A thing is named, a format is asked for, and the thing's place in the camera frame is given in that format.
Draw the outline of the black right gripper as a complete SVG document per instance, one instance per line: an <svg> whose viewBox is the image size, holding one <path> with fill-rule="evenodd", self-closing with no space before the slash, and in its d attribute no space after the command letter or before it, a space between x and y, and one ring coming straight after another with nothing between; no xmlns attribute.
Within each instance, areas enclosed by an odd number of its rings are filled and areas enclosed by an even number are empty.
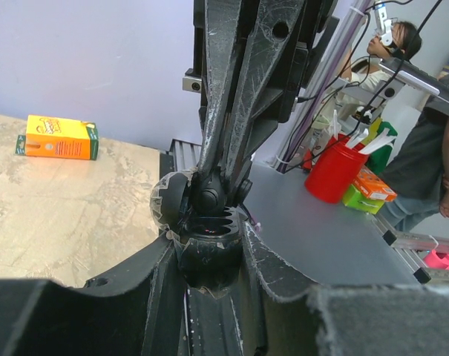
<svg viewBox="0 0 449 356"><path fill-rule="evenodd" d="M228 197L248 160L288 120L334 1L195 1L183 90L200 95L197 178L225 163Z"/></svg>

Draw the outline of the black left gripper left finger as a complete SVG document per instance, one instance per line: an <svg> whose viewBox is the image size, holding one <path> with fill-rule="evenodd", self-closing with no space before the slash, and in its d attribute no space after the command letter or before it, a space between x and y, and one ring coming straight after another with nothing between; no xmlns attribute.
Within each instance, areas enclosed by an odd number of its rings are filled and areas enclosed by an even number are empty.
<svg viewBox="0 0 449 356"><path fill-rule="evenodd" d="M176 355L180 278L157 238L82 288L0 279L0 355Z"/></svg>

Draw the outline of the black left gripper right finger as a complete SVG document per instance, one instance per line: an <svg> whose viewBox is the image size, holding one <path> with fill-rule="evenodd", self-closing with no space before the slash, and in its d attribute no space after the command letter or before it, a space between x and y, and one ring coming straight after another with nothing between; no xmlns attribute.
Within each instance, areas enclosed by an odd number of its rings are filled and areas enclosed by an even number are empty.
<svg viewBox="0 0 449 356"><path fill-rule="evenodd" d="M244 226L245 355L449 355L449 286L322 286Z"/></svg>

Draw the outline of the black earbud charging case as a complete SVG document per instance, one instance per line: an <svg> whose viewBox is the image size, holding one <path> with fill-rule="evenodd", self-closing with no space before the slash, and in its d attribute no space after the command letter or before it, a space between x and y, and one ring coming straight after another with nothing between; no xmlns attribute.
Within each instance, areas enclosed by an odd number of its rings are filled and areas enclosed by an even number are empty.
<svg viewBox="0 0 449 356"><path fill-rule="evenodd" d="M153 187L151 215L174 243L187 284L220 299L237 282L243 256L243 220L225 204L217 173L201 180L194 169L166 174Z"/></svg>

